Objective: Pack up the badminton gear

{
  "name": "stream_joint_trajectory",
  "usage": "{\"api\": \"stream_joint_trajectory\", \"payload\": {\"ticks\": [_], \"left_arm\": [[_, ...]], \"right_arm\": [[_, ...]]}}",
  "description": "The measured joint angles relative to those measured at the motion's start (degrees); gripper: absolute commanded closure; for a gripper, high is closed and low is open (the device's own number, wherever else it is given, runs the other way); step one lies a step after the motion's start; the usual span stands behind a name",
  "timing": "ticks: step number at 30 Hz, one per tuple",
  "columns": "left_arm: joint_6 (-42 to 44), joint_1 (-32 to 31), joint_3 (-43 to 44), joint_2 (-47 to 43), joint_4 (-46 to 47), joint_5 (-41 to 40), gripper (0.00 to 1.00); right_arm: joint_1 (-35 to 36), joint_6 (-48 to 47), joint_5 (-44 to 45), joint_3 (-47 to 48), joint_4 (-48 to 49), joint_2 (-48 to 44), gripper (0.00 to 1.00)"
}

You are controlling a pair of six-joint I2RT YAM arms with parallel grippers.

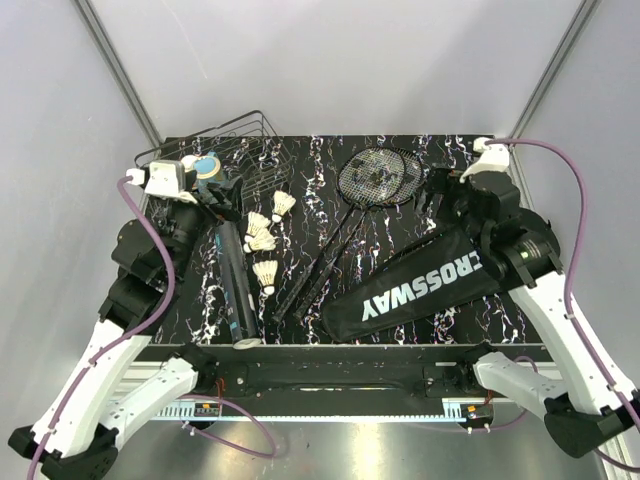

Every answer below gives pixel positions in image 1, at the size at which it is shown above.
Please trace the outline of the white shuttlecock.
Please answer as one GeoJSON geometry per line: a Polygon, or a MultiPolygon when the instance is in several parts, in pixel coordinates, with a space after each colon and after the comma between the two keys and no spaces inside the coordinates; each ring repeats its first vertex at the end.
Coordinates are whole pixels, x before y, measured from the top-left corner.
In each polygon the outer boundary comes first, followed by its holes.
{"type": "Polygon", "coordinates": [[[280,223],[295,204],[296,199],[292,195],[282,190],[276,190],[273,195],[272,221],[280,223]]]}
{"type": "Polygon", "coordinates": [[[276,238],[266,228],[261,228],[243,245],[245,253],[259,251],[273,251],[276,248],[276,238]]]}
{"type": "Polygon", "coordinates": [[[254,263],[252,270],[264,295],[273,295],[275,293],[275,279],[278,270],[278,261],[267,260],[254,263]]]}
{"type": "Polygon", "coordinates": [[[244,235],[246,242],[254,239],[262,230],[268,230],[271,225],[271,220],[259,212],[250,211],[247,215],[247,229],[244,235]]]}

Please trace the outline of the black racket bag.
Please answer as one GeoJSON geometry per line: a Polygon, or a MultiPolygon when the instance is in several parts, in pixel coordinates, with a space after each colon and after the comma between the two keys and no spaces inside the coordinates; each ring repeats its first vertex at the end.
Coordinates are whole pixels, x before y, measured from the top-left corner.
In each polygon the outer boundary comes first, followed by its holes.
{"type": "Polygon", "coordinates": [[[323,306],[332,340],[360,339],[500,291],[460,226],[441,224],[422,240],[323,306]]]}

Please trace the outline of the black shuttlecock tube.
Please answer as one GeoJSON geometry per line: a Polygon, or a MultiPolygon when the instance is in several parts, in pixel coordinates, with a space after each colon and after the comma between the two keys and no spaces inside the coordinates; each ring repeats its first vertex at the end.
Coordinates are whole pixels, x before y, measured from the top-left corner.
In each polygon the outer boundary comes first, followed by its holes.
{"type": "Polygon", "coordinates": [[[239,231],[234,222],[225,221],[214,233],[231,343],[236,350],[251,349],[261,338],[239,231]]]}

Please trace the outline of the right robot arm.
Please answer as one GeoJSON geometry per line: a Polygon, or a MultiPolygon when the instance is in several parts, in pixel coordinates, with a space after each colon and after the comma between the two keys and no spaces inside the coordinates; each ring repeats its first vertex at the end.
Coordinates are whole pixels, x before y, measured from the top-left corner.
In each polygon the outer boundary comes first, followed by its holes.
{"type": "Polygon", "coordinates": [[[454,384],[466,396],[493,391],[544,422],[556,445],[581,458],[635,426],[639,389],[606,351],[572,294],[548,222],[521,207],[508,174],[467,174],[436,167],[424,185],[440,196],[438,219],[471,241],[476,272],[487,273],[524,312],[553,359],[559,379],[522,366],[487,343],[457,364],[454,384]]]}

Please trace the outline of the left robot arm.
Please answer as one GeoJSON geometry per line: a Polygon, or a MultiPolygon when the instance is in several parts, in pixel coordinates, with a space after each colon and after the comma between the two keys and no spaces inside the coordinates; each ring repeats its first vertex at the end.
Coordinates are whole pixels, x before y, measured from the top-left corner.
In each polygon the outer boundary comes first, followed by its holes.
{"type": "Polygon", "coordinates": [[[217,359],[194,344],[169,355],[160,370],[117,403],[112,395],[138,355],[154,336],[177,287],[173,261],[161,237],[125,189],[117,189],[158,249],[167,273],[164,292],[151,290],[147,303],[136,305],[122,322],[104,316],[63,390],[34,424],[16,429],[8,445],[29,460],[27,478],[101,479],[122,447],[163,408],[184,397],[211,396],[217,359]]]}

